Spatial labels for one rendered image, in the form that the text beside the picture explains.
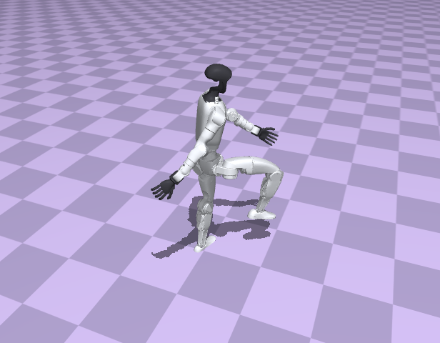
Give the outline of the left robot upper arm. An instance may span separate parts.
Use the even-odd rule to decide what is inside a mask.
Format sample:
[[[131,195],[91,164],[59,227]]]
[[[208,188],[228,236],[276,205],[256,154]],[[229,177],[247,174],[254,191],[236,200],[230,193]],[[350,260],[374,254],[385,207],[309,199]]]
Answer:
[[[210,89],[206,90],[208,92]],[[225,103],[224,103],[225,105]],[[226,108],[226,105],[225,105]],[[227,109],[226,108],[226,120],[228,121],[236,121],[238,119],[237,111],[234,108]]]

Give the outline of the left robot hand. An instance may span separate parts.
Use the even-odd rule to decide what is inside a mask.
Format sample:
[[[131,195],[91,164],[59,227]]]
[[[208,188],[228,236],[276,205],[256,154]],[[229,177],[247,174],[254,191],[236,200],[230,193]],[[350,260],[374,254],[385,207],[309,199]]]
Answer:
[[[269,139],[268,137],[270,137],[270,138],[272,138],[272,139],[275,139],[275,140],[277,140],[277,139],[274,138],[274,137],[272,137],[272,136],[269,135],[269,134],[272,134],[272,135],[274,135],[274,136],[278,136],[278,135],[275,134],[275,133],[272,133],[272,132],[270,132],[270,131],[267,131],[267,130],[275,130],[275,128],[271,128],[271,127],[268,127],[268,128],[261,128],[261,127],[259,127],[259,126],[257,126],[257,125],[254,125],[254,126],[260,128],[260,131],[259,131],[258,135],[256,135],[256,134],[254,134],[254,133],[251,132],[253,135],[258,136],[258,137],[260,138],[260,140],[266,142],[267,144],[269,144],[269,145],[271,145],[271,146],[272,146],[272,144],[270,144],[267,140],[269,140],[269,141],[275,143],[275,141],[272,141],[272,140]],[[265,140],[265,139],[267,139],[267,140]]]

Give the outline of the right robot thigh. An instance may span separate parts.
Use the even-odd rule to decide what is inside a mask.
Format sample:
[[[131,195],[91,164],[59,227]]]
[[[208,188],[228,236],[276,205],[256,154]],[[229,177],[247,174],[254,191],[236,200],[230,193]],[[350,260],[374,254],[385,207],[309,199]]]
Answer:
[[[222,174],[225,179],[235,179],[239,171],[243,174],[265,174],[269,179],[270,173],[280,171],[280,168],[268,161],[255,156],[238,156],[224,160],[222,165],[216,166],[216,173]]]

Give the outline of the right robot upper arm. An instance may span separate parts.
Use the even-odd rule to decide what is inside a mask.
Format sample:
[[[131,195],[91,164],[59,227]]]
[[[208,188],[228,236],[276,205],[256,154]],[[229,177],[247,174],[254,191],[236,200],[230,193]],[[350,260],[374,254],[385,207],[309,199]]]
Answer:
[[[225,113],[219,107],[215,107],[208,117],[208,122],[198,138],[194,148],[198,145],[203,145],[206,148],[206,153],[202,157],[205,157],[209,153],[209,148],[206,145],[214,138],[217,131],[224,125],[226,121]]]

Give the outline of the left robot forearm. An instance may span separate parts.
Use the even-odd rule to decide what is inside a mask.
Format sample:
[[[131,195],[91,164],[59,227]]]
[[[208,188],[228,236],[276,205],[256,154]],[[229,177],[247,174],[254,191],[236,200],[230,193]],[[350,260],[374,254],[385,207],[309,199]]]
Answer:
[[[242,129],[245,129],[248,132],[252,132],[256,135],[258,135],[260,128],[254,126],[251,122],[246,120],[242,115],[240,115],[238,112],[238,119],[234,121],[234,125],[240,126]]]

